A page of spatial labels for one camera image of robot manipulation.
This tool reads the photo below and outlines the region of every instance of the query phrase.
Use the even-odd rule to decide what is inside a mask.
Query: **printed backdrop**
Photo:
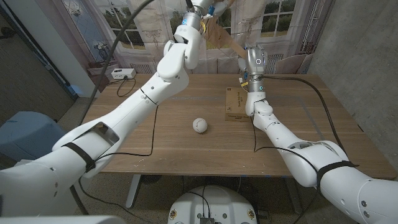
[[[36,1],[94,80],[116,35],[143,0]],[[236,0],[217,23],[241,46],[261,44],[269,55],[266,73],[275,73],[279,60],[314,52],[330,7],[331,0]],[[109,71],[155,73],[185,8],[184,0],[155,0],[143,9],[124,32]],[[238,73],[237,61],[228,45],[217,49],[203,39],[200,64],[188,72]]]

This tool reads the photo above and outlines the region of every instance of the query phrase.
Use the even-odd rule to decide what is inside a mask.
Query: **floor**
[[[75,104],[58,122],[66,131],[73,129],[78,122],[86,104],[87,98],[79,98]],[[123,205],[126,203],[132,174],[103,174],[94,177],[88,193],[108,202]],[[130,212],[126,213],[114,205],[98,202],[88,197],[82,201],[92,215],[116,215],[126,223],[167,223],[170,207],[183,194],[182,176],[162,176],[157,182],[150,182],[154,176],[145,176]],[[185,191],[204,184],[216,184],[238,189],[239,177],[184,177]],[[305,208],[315,195],[315,189],[306,189],[298,185],[298,191]],[[252,205],[267,211],[268,219],[261,223],[293,223],[298,217],[294,213],[287,193],[284,179],[242,177],[241,194]],[[312,206],[298,223],[356,223],[337,210],[330,202],[318,195]]]

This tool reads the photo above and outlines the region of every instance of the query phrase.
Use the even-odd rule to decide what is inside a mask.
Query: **small box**
[[[246,115],[245,106],[248,93],[242,88],[228,87],[225,98],[225,120],[226,121],[250,121]]]
[[[125,76],[132,79],[136,76],[136,71],[133,68],[115,68],[112,72],[113,79],[123,79]]]

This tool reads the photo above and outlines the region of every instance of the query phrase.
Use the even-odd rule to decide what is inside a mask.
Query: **cardboard box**
[[[250,121],[244,107],[248,93],[240,87],[229,87],[226,89],[225,98],[225,120],[226,121]]]

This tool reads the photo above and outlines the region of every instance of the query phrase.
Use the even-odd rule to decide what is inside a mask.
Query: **blue chair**
[[[0,127],[0,153],[20,161],[37,159],[51,152],[66,132],[48,116],[20,111]]]

